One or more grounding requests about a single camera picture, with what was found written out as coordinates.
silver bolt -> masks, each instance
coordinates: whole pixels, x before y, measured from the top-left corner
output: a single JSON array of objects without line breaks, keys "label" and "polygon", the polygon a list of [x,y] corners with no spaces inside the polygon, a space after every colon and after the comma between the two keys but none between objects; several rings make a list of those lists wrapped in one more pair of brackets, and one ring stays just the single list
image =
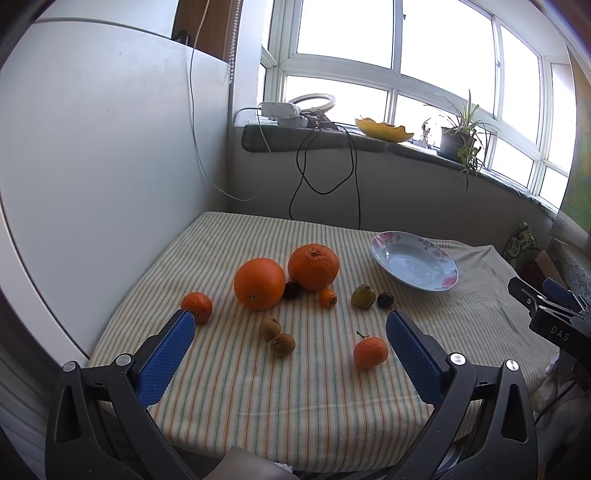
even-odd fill
[{"label": "silver bolt", "polygon": [[70,360],[69,362],[66,362],[62,368],[64,372],[71,372],[76,368],[76,362],[74,360]]},{"label": "silver bolt", "polygon": [[515,360],[507,360],[505,365],[509,370],[513,370],[514,372],[519,370],[519,364]]},{"label": "silver bolt", "polygon": [[117,357],[117,359],[115,360],[115,363],[117,365],[119,365],[120,367],[122,367],[124,365],[129,365],[130,362],[131,362],[131,357],[127,353],[124,353],[123,355],[119,355]]},{"label": "silver bolt", "polygon": [[463,365],[466,363],[466,357],[463,356],[461,353],[452,353],[451,357],[452,362],[456,365]]}]

white floral plate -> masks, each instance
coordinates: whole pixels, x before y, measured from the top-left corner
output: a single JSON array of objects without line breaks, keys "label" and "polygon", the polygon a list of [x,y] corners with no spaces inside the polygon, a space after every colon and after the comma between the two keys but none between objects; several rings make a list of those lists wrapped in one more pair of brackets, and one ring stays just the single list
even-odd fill
[{"label": "white floral plate", "polygon": [[371,253],[397,280],[423,291],[445,291],[458,279],[457,265],[429,240],[406,232],[382,232],[371,240]]}]

spider plant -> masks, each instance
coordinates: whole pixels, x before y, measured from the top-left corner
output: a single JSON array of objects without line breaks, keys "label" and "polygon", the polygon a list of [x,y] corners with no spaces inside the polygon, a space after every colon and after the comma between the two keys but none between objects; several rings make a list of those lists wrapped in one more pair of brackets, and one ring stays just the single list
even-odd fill
[{"label": "spider plant", "polygon": [[479,105],[472,103],[472,92],[468,90],[468,102],[461,109],[456,107],[449,98],[445,97],[454,110],[454,117],[446,115],[451,123],[451,127],[443,135],[459,135],[463,140],[463,145],[457,151],[457,157],[464,169],[460,173],[466,174],[466,190],[470,182],[470,172],[478,176],[478,171],[482,168],[482,162],[477,155],[484,149],[484,158],[488,153],[488,147],[491,137],[494,135],[487,127],[491,127],[482,120],[474,120]]}]

black flower pot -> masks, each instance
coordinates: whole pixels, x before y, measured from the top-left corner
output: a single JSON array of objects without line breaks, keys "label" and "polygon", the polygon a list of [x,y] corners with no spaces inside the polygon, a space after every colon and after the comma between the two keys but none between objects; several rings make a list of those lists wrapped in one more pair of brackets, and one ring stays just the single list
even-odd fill
[{"label": "black flower pot", "polygon": [[448,127],[442,127],[439,154],[448,160],[462,163],[457,153],[469,141],[470,135],[452,130]]}]

plate rim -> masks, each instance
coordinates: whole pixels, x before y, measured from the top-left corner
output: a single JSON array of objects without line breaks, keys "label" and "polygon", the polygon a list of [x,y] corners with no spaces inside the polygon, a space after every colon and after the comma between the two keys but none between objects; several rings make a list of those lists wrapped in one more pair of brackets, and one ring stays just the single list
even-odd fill
[{"label": "plate rim", "polygon": [[[374,244],[374,240],[379,237],[380,235],[384,234],[384,233],[401,233],[403,235],[409,235],[412,236],[414,238],[420,239],[420,240],[424,240],[426,242],[429,242],[430,244],[432,244],[434,247],[438,248],[439,250],[441,250],[442,252],[444,252],[449,258],[452,259],[453,265],[456,267],[456,271],[457,271],[457,277],[456,277],[456,281],[453,283],[452,286],[447,287],[443,290],[429,290],[427,288],[422,288],[422,287],[417,287],[416,285],[412,285],[406,281],[404,281],[402,278],[399,278],[398,276],[394,275],[389,269],[387,269],[384,264],[378,259],[378,257],[376,256],[376,254],[374,253],[374,249],[373,249],[373,244]],[[388,273],[389,275],[393,276],[396,280],[398,280],[400,283],[403,283],[411,288],[415,288],[417,290],[421,290],[421,291],[426,291],[426,292],[430,292],[430,293],[441,293],[444,291],[448,291],[451,290],[453,287],[455,287],[457,285],[457,282],[460,280],[460,269],[457,267],[457,263],[454,260],[454,258],[442,247],[440,247],[439,245],[434,244],[433,242],[431,242],[431,240],[429,240],[428,238],[425,238],[423,236],[420,235],[416,235],[414,233],[410,233],[410,232],[403,232],[401,230],[386,230],[380,233],[376,233],[371,241],[369,242],[369,250],[371,251],[372,257],[374,258],[374,260],[378,263],[378,265],[380,267],[382,267],[386,273]]]}]

